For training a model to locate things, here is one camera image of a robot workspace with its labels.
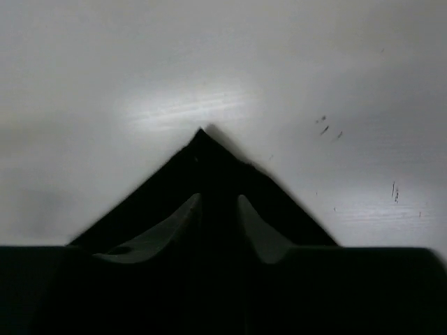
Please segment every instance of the black triangular object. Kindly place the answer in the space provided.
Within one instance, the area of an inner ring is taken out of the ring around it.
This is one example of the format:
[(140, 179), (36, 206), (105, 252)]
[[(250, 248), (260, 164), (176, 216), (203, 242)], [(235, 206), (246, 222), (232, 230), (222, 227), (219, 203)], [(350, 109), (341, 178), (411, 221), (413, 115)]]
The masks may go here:
[[(336, 245), (271, 178), (236, 159), (201, 129), (185, 148), (71, 245), (105, 252), (162, 221), (194, 193), (203, 195), (204, 210), (210, 208), (216, 217), (234, 212), (236, 197), (246, 195), (264, 220), (292, 242)], [(225, 217), (235, 220), (231, 215)]]

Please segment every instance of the dark foreground object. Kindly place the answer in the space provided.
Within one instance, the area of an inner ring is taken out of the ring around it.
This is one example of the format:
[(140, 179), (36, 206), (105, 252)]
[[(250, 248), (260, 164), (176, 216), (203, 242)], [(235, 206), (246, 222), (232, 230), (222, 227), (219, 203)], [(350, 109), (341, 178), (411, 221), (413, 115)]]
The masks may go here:
[(446, 322), (430, 251), (337, 246), (203, 131), (71, 245), (0, 248), (0, 334), (442, 334)]

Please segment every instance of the scratch mark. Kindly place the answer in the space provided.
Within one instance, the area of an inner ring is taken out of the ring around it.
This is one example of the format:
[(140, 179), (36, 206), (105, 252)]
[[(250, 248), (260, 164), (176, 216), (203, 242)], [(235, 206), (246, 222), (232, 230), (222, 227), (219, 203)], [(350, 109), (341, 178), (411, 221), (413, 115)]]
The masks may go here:
[(333, 140), (333, 142), (338, 141), (341, 136), (343, 136), (343, 132), (340, 132), (340, 134), (338, 134), (338, 136)]
[(322, 134), (324, 134), (326, 131), (328, 131), (328, 129), (329, 129), (329, 126), (327, 126), (326, 128), (324, 128), (324, 131), (322, 131), (322, 132), (320, 133), (320, 136), (322, 136)]

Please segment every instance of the curved gray fin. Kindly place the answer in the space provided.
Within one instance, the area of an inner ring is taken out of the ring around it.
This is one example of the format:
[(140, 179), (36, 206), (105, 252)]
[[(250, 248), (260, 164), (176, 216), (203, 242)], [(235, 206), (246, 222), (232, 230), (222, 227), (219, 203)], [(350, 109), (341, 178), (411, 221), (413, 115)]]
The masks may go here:
[(103, 260), (127, 264), (149, 260), (169, 243), (179, 239), (192, 221), (199, 219), (197, 215), (200, 213), (200, 204), (200, 194), (194, 194), (166, 220), (112, 248), (107, 253), (97, 253), (95, 256)]
[(296, 247), (259, 216), (245, 195), (239, 196), (237, 206), (244, 232), (263, 262), (274, 264)]

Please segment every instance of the white table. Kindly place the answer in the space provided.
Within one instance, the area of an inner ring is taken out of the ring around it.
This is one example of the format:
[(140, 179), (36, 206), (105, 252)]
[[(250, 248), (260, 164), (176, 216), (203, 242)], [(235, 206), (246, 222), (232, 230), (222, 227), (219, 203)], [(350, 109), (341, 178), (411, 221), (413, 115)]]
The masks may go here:
[(447, 256), (446, 34), (445, 0), (3, 1), (0, 244), (67, 243), (214, 124), (341, 244)]

